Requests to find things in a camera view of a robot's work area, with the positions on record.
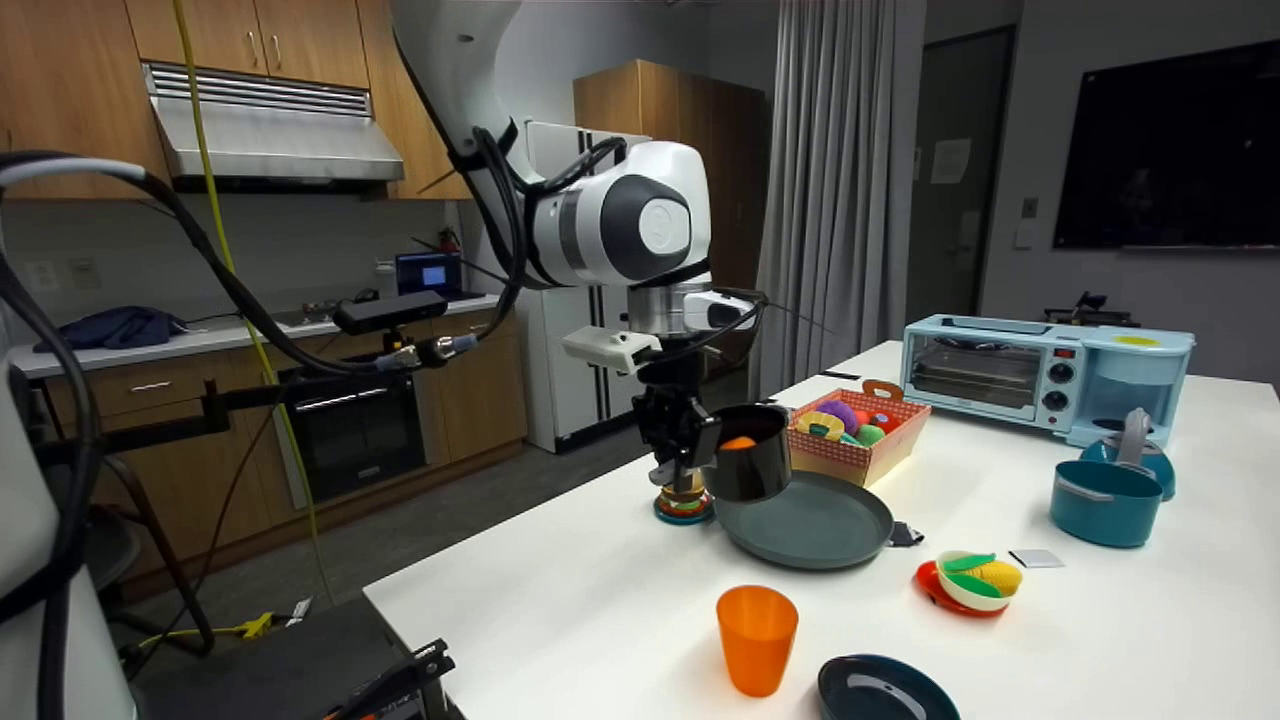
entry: oven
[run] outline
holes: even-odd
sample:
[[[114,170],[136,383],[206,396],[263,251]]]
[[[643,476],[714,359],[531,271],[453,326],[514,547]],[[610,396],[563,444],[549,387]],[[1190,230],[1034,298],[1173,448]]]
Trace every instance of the oven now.
[[[294,383],[285,400],[299,448],[294,455],[285,448],[294,504],[336,498],[428,463],[412,377],[278,371],[278,383]]]

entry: gray plate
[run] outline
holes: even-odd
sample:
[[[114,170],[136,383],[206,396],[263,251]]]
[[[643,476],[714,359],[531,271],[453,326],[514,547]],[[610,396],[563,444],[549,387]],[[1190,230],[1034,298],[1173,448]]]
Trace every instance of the gray plate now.
[[[880,494],[807,470],[793,470],[789,486],[758,504],[721,498],[714,515],[738,551],[800,573],[872,563],[891,535]]]

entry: television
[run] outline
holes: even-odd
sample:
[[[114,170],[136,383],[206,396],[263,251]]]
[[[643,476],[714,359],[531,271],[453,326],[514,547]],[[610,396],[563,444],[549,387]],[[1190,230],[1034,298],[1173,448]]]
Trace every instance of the television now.
[[[1082,72],[1050,243],[1280,251],[1280,41]]]

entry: microwave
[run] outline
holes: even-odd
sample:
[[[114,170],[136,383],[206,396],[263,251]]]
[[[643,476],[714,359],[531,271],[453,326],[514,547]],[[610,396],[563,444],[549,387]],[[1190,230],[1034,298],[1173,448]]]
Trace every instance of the microwave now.
[[[915,402],[1075,448],[1117,436],[1142,406],[1149,440],[1166,444],[1190,346],[1190,332],[924,314],[903,326],[899,377]]]

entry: range hood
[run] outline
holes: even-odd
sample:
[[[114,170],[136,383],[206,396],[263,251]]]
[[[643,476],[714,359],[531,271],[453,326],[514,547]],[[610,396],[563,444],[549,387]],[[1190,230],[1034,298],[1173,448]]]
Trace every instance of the range hood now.
[[[203,174],[191,125],[191,84],[180,62],[144,62],[168,141],[171,174]],[[377,127],[365,86],[248,81],[196,72],[206,165],[231,180],[394,180],[400,151]]]

